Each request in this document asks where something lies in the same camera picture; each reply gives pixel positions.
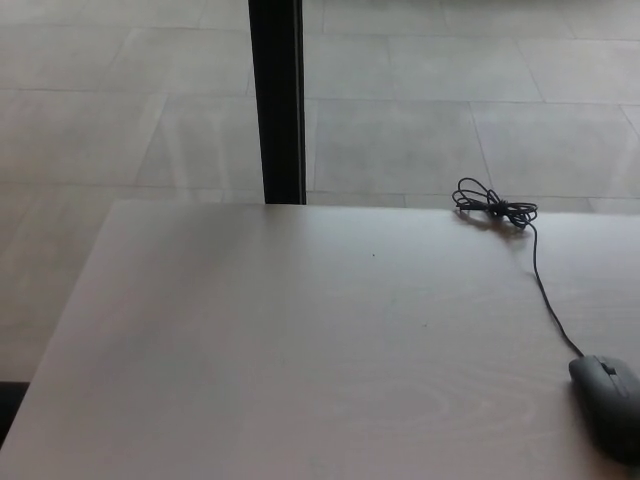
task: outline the white table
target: white table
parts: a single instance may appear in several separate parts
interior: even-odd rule
[[[640,372],[640,218],[537,225],[568,331]],[[626,478],[582,430],[531,239],[446,211],[119,203],[0,478]]]

